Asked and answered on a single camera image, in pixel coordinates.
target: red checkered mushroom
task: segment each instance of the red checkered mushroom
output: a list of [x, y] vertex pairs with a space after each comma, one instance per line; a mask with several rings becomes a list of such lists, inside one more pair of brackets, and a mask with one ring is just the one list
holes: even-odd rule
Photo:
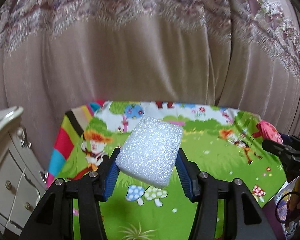
[[261, 187], [259, 187], [258, 185], [255, 185], [253, 187], [252, 194], [253, 194], [253, 196], [254, 196], [254, 198], [256, 199], [257, 202], [259, 202], [259, 200], [261, 202], [265, 201], [263, 197], [266, 195], [266, 192]]

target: pink cloth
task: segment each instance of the pink cloth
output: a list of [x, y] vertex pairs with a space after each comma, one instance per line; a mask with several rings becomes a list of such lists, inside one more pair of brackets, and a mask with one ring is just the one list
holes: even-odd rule
[[282, 144], [282, 138], [280, 133], [269, 122], [261, 121], [257, 124], [257, 128], [259, 131], [252, 134], [254, 138], [262, 136], [263, 139], [269, 139]]

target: orange hair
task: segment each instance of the orange hair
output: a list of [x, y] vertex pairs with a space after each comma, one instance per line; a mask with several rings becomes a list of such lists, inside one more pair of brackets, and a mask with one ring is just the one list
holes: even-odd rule
[[232, 129], [229, 129], [229, 130], [222, 129], [219, 131], [219, 137], [222, 139], [227, 139], [228, 136], [232, 133], [234, 133], [234, 131]]
[[83, 136], [86, 140], [96, 141], [96, 142], [103, 142], [103, 143], [110, 143], [112, 139], [110, 137], [104, 137], [102, 134], [99, 134], [93, 130], [87, 130], [83, 133]]

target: black stripe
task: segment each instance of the black stripe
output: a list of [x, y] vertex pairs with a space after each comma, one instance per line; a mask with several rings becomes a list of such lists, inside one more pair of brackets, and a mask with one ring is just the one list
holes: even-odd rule
[[72, 127], [74, 128], [74, 130], [76, 131], [76, 133], [81, 136], [83, 134], [83, 130], [81, 128], [81, 126], [79, 125], [76, 117], [74, 116], [74, 113], [72, 111], [68, 111], [66, 112], [66, 116], [68, 116], [69, 121], [72, 125]]

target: ribbed blue pad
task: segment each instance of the ribbed blue pad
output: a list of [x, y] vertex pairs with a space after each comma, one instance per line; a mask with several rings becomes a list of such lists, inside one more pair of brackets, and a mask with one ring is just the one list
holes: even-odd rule
[[176, 169], [183, 188], [183, 192], [185, 193], [185, 196], [189, 198], [190, 201], [192, 201], [192, 199], [194, 198], [194, 194], [192, 192], [191, 179], [179, 154], [176, 159]]
[[103, 198], [105, 201], [107, 201], [113, 193], [114, 186], [119, 176], [119, 171], [120, 170], [118, 166], [115, 164], [115, 162], [113, 162], [109, 170], [108, 176], [105, 179], [105, 191], [103, 193]]

